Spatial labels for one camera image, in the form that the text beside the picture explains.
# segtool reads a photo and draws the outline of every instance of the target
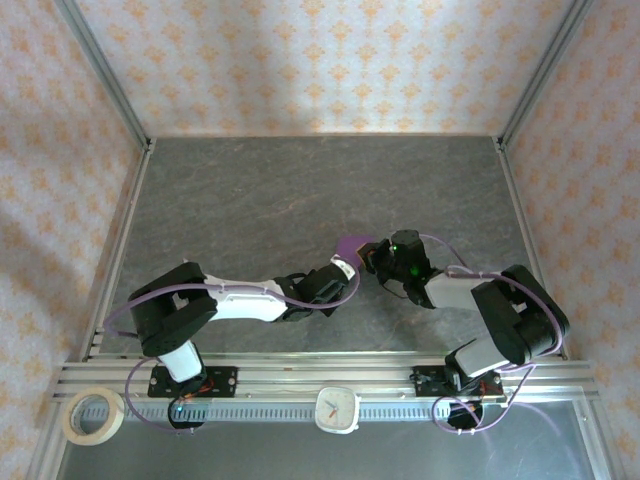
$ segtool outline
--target metal base plate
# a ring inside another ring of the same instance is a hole
[[[207,378],[213,380],[213,389],[199,393],[200,398],[231,398],[236,394],[238,383],[238,369],[236,367],[207,366]],[[169,375],[166,367],[157,366],[151,370],[149,390],[150,398],[175,398],[180,394],[180,384],[176,383]]]
[[[416,390],[416,397],[446,397],[452,395],[451,388],[445,386],[446,376],[444,365],[424,365],[413,367],[410,376]],[[478,379],[477,385],[464,391],[465,397],[479,397],[485,395],[504,396],[500,376],[492,371],[485,373]]]

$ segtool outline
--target purple object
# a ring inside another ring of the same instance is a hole
[[[372,237],[371,235],[349,235],[348,237],[341,237],[340,240],[338,240],[336,254],[344,258],[355,268],[360,268],[362,260],[358,256],[358,250],[365,243],[377,242],[378,241],[375,237]]]

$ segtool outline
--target white watch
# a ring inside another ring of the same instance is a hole
[[[358,429],[360,397],[344,387],[326,387],[318,393],[315,421],[329,433],[346,434]]]

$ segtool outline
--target wallpaper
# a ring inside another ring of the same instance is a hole
[[[0,2],[0,25],[0,479],[17,480],[139,152],[53,1]]]
[[[501,133],[570,0],[79,0],[151,137]]]
[[[640,478],[640,2],[596,1],[509,151],[545,278]]]

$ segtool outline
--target gray stone surface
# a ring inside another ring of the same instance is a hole
[[[488,137],[161,139],[115,304],[183,258],[220,278],[260,281],[325,265],[343,235],[382,239],[402,228],[449,240],[478,269],[528,264]],[[426,250],[436,266],[454,261],[437,244]],[[116,325],[133,328],[128,316]],[[439,354],[484,332],[477,314],[421,309],[365,273],[356,296],[329,318],[220,320],[195,340],[201,352]],[[136,343],[106,338],[102,351],[139,351]]]

